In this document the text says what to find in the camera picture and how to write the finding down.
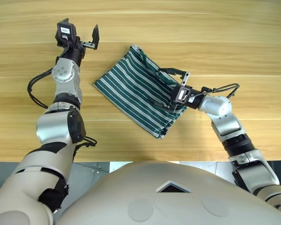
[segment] white stripe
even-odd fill
[[[136,98],[139,98],[139,95],[136,95],[133,91],[131,91],[130,89],[134,89],[136,92],[138,92],[135,88],[133,88],[128,82],[127,85],[129,85],[129,88],[127,86],[125,86],[112,72],[109,72],[109,75],[111,77],[113,77],[120,85],[122,85],[122,87],[124,87],[131,95],[135,96]],[[148,106],[152,111],[154,111],[155,113],[157,113],[159,116],[161,116],[162,118],[164,118],[167,121],[172,121],[172,119],[166,117],[165,115],[163,115],[162,113],[160,113],[157,109],[155,109],[154,107],[151,106],[150,103],[143,101],[143,104],[145,104],[146,106]]]
[[[105,89],[105,87],[103,87],[100,83],[97,82],[98,85],[100,85],[102,87],[102,89],[104,89],[106,92],[108,92],[108,90]],[[128,114],[126,113],[122,107],[120,107],[119,105],[117,105],[114,101],[112,101],[109,97],[107,97],[103,92],[102,94],[108,98],[108,100],[110,100],[119,110],[121,110],[126,116],[128,116],[129,118],[132,118],[134,120],[134,122],[136,122],[138,125],[140,125],[142,128],[144,128],[146,131],[148,131],[149,133],[151,133],[153,136],[155,137],[159,137],[159,134],[155,133],[154,131],[152,131],[150,128],[144,126],[142,123],[140,123],[137,119],[135,119],[131,114]]]
[[[155,123],[155,125],[157,125],[160,129],[163,128],[163,126],[159,123],[157,123],[155,120],[153,120],[152,118],[148,117],[148,115],[144,114],[141,110],[139,110],[137,107],[135,107],[133,104],[130,104],[122,95],[120,95],[116,90],[114,90],[113,87],[111,87],[104,79],[101,79],[101,81],[110,89],[112,90],[120,99],[122,99],[124,102],[126,102],[127,104],[129,104],[134,110],[136,110],[137,112],[139,112],[141,115],[143,115],[144,117],[146,117],[147,119],[149,119],[150,121],[152,121],[153,123]]]
[[[107,78],[109,81],[110,81],[110,85],[113,85],[114,84],[114,86],[116,86],[116,87],[118,87],[117,86],[117,84],[116,83],[114,83],[108,76],[105,76],[105,78]],[[134,95],[137,99],[139,99],[139,100],[143,100],[142,98],[140,98],[140,96],[137,96],[137,95],[135,95],[135,94],[133,94],[133,92],[131,92],[123,83],[121,83],[120,82],[120,84],[121,84],[121,86],[122,87],[125,87],[125,91],[128,91],[130,94],[132,94],[132,95]],[[163,124],[166,124],[166,122],[163,122],[163,121],[161,121],[156,115],[154,115],[152,112],[150,112],[147,108],[145,108],[145,107],[143,107],[142,105],[140,105],[137,101],[135,101],[135,100],[133,100],[130,96],[128,96],[124,91],[122,91],[121,90],[121,92],[123,92],[124,93],[124,95],[126,96],[126,99],[130,99],[132,102],[132,104],[133,103],[135,103],[135,104],[137,104],[137,105],[139,105],[140,107],[140,109],[141,110],[143,110],[143,111],[145,111],[145,113],[148,115],[148,114],[150,114],[151,115],[151,117],[153,118],[154,117],[154,119],[156,119],[156,120],[159,120],[159,123],[162,123],[162,127],[164,126]]]
[[[121,76],[120,73],[119,73],[117,70],[114,69],[114,72],[116,72],[119,76]],[[155,100],[156,102],[165,105],[165,103],[161,103],[161,102],[160,102],[160,99],[158,99],[158,98],[156,98],[155,96],[151,95],[150,92],[148,92],[148,91],[147,91],[146,89],[144,89],[142,86],[139,86],[137,83],[135,83],[134,80],[131,80],[131,79],[128,79],[128,80],[130,80],[131,83],[133,83],[135,86],[138,86],[143,92],[147,93],[151,98],[154,98],[154,100]],[[138,90],[136,90],[136,89],[135,89],[135,91],[137,91],[137,92],[138,92],[139,94],[141,94],[145,99],[147,99],[147,97],[146,97],[145,95],[143,95],[140,91],[138,91]]]
[[[166,94],[168,96],[168,99],[170,100],[170,96],[169,94],[167,94],[165,91],[161,90],[156,84],[154,84],[152,81],[148,80],[144,75],[140,74],[139,72],[137,72],[133,66],[130,64],[130,61],[129,60],[126,60],[126,62],[129,64],[129,67],[136,73],[138,74],[139,76],[142,77],[143,80],[145,80],[146,82],[148,82],[149,84],[151,84],[153,87],[155,87],[156,89],[158,89],[161,93],[163,94]]]
[[[137,84],[133,79],[131,79],[130,76],[128,76],[128,74],[126,73],[126,71],[121,67],[119,66],[119,64],[116,64],[116,67],[118,67],[122,72],[123,74],[127,77],[128,80],[130,80],[135,86],[137,86],[138,88],[140,88],[141,90],[143,90],[145,93],[147,93],[149,96],[151,96],[152,98],[154,98],[154,100],[156,102],[160,102],[161,100],[156,98],[154,95],[152,95],[150,92],[148,92],[148,90],[146,90],[145,88],[143,88],[142,86],[140,86],[139,84]]]
[[[131,74],[131,76],[129,75],[129,74],[127,74],[129,77],[130,77],[130,80],[136,80],[136,81],[139,81],[140,83],[142,83],[143,85],[144,85],[144,87],[147,87],[147,89],[150,89],[151,91],[152,91],[152,93],[154,92],[155,94],[157,94],[157,95],[159,95],[159,100],[161,100],[161,98],[165,101],[165,102],[168,102],[169,101],[169,97],[168,98],[166,98],[166,97],[164,97],[164,96],[162,96],[161,94],[159,94],[157,91],[155,91],[155,90],[153,90],[152,88],[150,88],[146,83],[144,83],[144,81],[142,81],[141,80],[141,77],[137,77],[137,76],[135,76],[135,75],[133,75],[133,73],[132,72],[130,72],[130,70],[128,69],[128,67],[129,67],[129,65],[125,65],[125,63],[124,62],[119,62],[119,63],[122,63],[123,64],[123,66],[126,68],[126,70],[127,70],[127,73],[129,73],[129,74]]]
[[[145,69],[145,71],[148,71],[152,76],[154,76],[154,77],[152,77],[152,78],[157,78],[156,77],[156,74],[154,74],[151,70],[149,70],[149,69],[147,69],[145,66],[144,66],[144,64],[142,64],[137,58],[135,58],[135,56],[131,53],[131,54],[129,54],[128,55],[128,57],[130,57],[130,60],[131,60],[131,62],[134,64],[134,62],[135,63],[137,63],[138,65],[140,65],[141,67],[143,67],[144,69]],[[170,90],[168,90],[168,89],[166,89],[165,87],[163,87],[163,89],[164,89],[164,91],[163,92],[165,92],[167,95],[170,95],[171,94],[171,91]]]

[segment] green cloth bag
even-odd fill
[[[136,45],[106,74],[94,83],[117,108],[130,119],[161,139],[187,109],[178,106],[169,112],[156,105],[169,107],[176,82]]]

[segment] gray floor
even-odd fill
[[[61,210],[54,214],[57,220],[63,211],[89,190],[101,177],[111,173],[130,162],[105,163],[74,163],[69,177],[69,195],[61,205]],[[234,183],[231,175],[232,167],[229,162],[175,162],[182,165],[194,166],[214,173]],[[5,179],[13,172],[18,163],[0,163],[0,187]]]

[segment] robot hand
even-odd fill
[[[52,213],[60,208],[68,194],[67,180],[74,156],[81,146],[95,146],[86,137],[80,115],[80,64],[85,48],[97,49],[98,26],[93,41],[83,42],[75,26],[65,19],[57,24],[57,45],[64,48],[56,65],[33,78],[27,87],[29,96],[47,110],[37,121],[37,136],[42,144],[29,152],[0,189],[0,225],[15,221],[22,225],[52,225]],[[47,107],[32,95],[32,86],[52,74],[56,83],[53,104]]]

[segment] vent grille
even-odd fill
[[[156,192],[158,193],[191,193],[192,191],[173,181],[167,181],[161,185]]]

